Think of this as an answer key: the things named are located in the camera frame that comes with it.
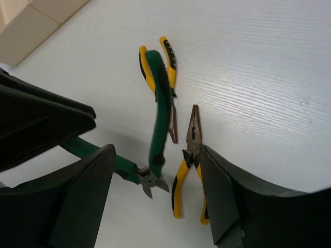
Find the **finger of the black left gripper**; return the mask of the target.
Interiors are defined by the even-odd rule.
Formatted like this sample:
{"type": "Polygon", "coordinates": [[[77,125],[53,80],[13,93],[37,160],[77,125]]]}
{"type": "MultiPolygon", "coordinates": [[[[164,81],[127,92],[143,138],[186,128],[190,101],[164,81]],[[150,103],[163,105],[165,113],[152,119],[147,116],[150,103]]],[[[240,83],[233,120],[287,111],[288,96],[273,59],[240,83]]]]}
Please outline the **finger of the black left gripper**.
{"type": "Polygon", "coordinates": [[[96,113],[1,70],[1,170],[96,127],[96,113]]]}

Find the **green handled diagonal cutters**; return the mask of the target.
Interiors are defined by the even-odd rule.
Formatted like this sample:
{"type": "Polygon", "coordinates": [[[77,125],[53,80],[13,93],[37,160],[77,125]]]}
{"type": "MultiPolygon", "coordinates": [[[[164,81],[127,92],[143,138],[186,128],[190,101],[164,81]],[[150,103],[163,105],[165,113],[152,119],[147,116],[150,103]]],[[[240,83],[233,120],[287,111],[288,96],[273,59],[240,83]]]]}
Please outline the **green handled diagonal cutters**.
{"type": "Polygon", "coordinates": [[[165,164],[163,154],[171,119],[172,96],[167,71],[160,53],[141,46],[139,62],[146,82],[151,83],[155,88],[154,94],[157,102],[157,115],[149,149],[148,167],[139,168],[134,162],[116,155],[114,172],[124,180],[141,185],[144,193],[152,198],[152,187],[169,192],[169,186],[162,175],[162,167],[165,164]]]}

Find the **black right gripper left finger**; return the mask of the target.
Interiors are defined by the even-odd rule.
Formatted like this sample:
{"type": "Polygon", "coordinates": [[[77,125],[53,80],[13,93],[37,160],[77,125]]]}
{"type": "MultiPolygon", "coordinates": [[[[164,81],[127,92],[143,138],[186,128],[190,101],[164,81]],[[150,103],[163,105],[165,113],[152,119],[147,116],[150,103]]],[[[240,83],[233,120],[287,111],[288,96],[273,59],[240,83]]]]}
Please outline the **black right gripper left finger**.
{"type": "Polygon", "coordinates": [[[1,247],[94,247],[115,148],[14,188],[1,188],[1,247]]]}

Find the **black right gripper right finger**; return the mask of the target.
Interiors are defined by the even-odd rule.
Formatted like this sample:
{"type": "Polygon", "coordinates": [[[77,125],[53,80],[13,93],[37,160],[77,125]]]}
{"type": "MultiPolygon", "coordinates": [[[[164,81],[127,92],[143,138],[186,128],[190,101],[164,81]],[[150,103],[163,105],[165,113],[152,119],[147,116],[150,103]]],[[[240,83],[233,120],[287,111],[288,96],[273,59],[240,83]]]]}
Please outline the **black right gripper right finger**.
{"type": "Polygon", "coordinates": [[[330,247],[330,189],[281,187],[203,145],[202,181],[217,247],[330,247]]]}

